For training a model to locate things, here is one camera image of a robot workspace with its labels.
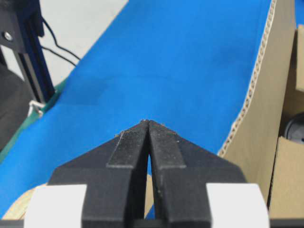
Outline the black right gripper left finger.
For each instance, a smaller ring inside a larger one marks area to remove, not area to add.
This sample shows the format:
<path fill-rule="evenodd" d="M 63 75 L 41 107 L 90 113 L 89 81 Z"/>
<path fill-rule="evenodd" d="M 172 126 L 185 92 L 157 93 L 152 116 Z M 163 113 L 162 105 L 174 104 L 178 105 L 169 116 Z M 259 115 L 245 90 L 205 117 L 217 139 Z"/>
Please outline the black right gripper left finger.
<path fill-rule="evenodd" d="M 141 121 L 53 171 L 49 185 L 87 185 L 83 228 L 127 228 L 144 218 L 148 133 Z"/>

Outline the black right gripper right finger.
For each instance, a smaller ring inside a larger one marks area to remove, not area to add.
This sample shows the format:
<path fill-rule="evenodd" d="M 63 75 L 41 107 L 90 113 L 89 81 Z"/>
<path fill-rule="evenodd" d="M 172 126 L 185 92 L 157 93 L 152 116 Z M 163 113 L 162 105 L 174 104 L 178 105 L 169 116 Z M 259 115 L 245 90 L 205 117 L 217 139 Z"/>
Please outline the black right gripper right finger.
<path fill-rule="evenodd" d="M 244 183 L 241 169 L 165 126 L 149 122 L 155 218 L 167 228 L 209 228 L 207 183 Z"/>

